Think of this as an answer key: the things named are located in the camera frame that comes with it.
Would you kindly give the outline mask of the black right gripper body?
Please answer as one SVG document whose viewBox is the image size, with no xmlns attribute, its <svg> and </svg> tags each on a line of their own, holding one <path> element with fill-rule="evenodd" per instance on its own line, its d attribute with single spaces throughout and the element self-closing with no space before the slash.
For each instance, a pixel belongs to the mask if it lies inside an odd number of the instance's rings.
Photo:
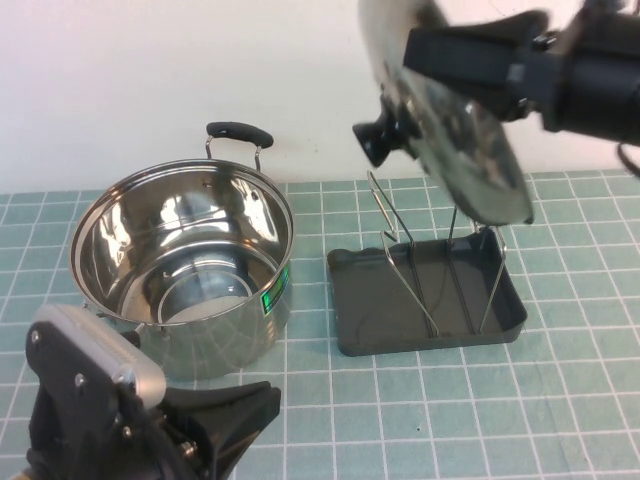
<svg viewBox="0 0 640 480">
<path fill-rule="evenodd" d="M 527 28 L 509 66 L 509 93 L 543 118 L 556 115 L 570 39 L 564 31 L 549 31 L 544 22 Z"/>
</svg>

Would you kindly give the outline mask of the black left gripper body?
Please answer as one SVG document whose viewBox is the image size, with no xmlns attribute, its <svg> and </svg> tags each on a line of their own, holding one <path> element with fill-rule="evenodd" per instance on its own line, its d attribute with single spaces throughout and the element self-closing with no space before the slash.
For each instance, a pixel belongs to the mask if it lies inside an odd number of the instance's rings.
<svg viewBox="0 0 640 480">
<path fill-rule="evenodd" d="M 162 389 L 144 405 L 50 321 L 26 341 L 39 388 L 29 423 L 27 479 L 217 479 L 217 452 L 199 410 L 209 392 Z"/>
</svg>

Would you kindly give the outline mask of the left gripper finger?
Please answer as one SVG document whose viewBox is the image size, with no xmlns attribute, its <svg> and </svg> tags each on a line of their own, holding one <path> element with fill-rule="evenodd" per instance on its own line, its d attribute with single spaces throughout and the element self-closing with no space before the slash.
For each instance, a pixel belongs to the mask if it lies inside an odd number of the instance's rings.
<svg viewBox="0 0 640 480">
<path fill-rule="evenodd" d="M 217 411 L 209 433 L 209 478 L 228 479 L 246 450 L 278 415 L 278 399 L 245 399 Z"/>
<path fill-rule="evenodd" d="M 267 381 L 213 390 L 167 390 L 167 421 L 173 425 L 186 425 L 188 418 L 201 425 L 268 425 L 279 413 L 280 389 Z"/>
</svg>

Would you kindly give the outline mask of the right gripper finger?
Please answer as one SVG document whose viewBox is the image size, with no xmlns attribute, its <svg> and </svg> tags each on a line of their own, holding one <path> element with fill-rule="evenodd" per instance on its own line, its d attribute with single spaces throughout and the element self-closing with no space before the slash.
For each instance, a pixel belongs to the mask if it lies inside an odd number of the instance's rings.
<svg viewBox="0 0 640 480">
<path fill-rule="evenodd" d="M 441 1 L 427 1 L 420 15 L 418 43 L 527 43 L 539 33 L 538 9 L 484 23 L 452 24 Z"/>
</svg>

